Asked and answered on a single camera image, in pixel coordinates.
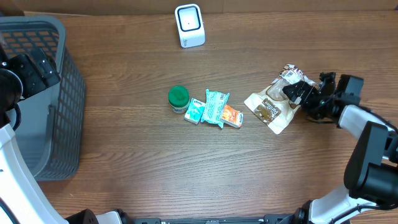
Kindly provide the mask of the beige snack pouch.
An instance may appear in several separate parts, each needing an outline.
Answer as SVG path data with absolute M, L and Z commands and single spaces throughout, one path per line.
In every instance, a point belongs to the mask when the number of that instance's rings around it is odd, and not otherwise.
M 283 67 L 279 76 L 259 93 L 252 93 L 244 104 L 275 133 L 280 134 L 293 120 L 300 105 L 289 100 L 283 87 L 299 81 L 318 90 L 320 87 L 294 64 Z

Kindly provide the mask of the green lid jar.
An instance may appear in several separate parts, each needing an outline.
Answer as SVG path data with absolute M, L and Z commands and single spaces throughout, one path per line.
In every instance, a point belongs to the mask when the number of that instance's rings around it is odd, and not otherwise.
M 169 90 L 168 100 L 174 113 L 184 114 L 190 103 L 190 95 L 185 87 L 174 86 Z

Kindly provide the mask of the orange Kleenex tissue pack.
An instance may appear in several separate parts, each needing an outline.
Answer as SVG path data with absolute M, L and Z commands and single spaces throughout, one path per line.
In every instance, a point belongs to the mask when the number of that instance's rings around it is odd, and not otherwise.
M 243 125 L 243 113 L 225 105 L 220 120 L 234 128 L 240 128 Z

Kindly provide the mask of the white barcode scanner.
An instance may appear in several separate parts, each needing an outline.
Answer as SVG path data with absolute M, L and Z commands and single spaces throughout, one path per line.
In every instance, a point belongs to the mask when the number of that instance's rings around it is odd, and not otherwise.
M 178 36 L 182 48 L 197 47 L 205 43 L 205 28 L 200 7 L 185 4 L 175 9 Z

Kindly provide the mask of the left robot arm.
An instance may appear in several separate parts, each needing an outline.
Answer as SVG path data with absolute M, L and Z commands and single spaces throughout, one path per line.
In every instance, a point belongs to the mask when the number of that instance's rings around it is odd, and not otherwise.
M 8 58 L 1 52 L 1 222 L 132 223 L 120 209 L 95 215 L 90 209 L 63 218 L 50 204 L 24 162 L 15 131 L 21 123 L 18 102 L 56 85 L 55 63 L 37 47 Z

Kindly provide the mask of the grey plastic basket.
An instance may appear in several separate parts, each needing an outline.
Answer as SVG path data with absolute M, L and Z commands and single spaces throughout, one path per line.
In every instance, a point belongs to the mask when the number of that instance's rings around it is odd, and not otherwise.
M 71 178 L 80 162 L 86 84 L 66 47 L 64 25 L 52 16 L 2 17 L 1 47 L 10 58 L 42 47 L 60 82 L 18 102 L 16 140 L 35 180 Z

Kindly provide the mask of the teal wipes packet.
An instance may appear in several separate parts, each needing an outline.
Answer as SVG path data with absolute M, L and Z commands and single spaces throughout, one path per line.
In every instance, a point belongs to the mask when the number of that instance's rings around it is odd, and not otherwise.
M 229 93 L 225 94 L 218 91 L 206 89 L 205 109 L 201 116 L 201 122 L 216 124 L 223 129 L 224 122 L 221 121 L 224 107 L 229 99 Z

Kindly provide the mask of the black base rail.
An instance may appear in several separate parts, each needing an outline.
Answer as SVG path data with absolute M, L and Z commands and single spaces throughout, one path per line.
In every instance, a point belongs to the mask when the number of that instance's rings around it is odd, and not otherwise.
M 278 224 L 290 223 L 292 214 L 269 214 L 263 217 L 229 217 L 229 218 L 133 218 L 133 224 Z

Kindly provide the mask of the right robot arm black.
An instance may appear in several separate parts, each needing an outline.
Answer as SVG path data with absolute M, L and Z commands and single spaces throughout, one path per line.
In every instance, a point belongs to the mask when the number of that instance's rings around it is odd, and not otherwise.
M 357 139 L 346 165 L 343 185 L 326 196 L 309 200 L 294 214 L 277 223 L 349 223 L 370 210 L 397 208 L 397 128 L 360 105 L 362 78 L 321 73 L 315 88 L 305 81 L 283 87 L 290 101 L 298 103 L 306 119 L 335 124 Z

